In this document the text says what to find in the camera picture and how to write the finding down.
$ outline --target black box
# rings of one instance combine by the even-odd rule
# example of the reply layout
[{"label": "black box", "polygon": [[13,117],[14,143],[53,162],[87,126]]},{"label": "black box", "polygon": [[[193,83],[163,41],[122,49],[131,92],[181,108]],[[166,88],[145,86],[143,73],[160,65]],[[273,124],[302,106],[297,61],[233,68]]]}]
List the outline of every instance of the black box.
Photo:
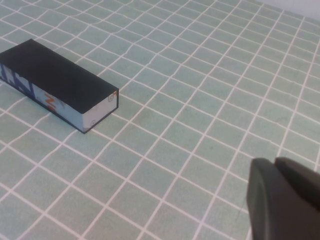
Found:
[{"label": "black box", "polygon": [[32,39],[0,53],[0,78],[82,133],[119,107],[117,87]]}]

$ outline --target tiled surface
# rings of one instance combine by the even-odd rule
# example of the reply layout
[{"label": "tiled surface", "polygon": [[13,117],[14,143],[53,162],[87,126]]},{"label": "tiled surface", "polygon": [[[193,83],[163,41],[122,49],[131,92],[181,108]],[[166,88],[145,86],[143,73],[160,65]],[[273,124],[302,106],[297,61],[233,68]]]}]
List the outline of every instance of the tiled surface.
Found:
[{"label": "tiled surface", "polygon": [[249,240],[250,160],[319,172],[320,22],[253,0],[1,0],[120,88],[83,135],[0,82],[0,239]]}]

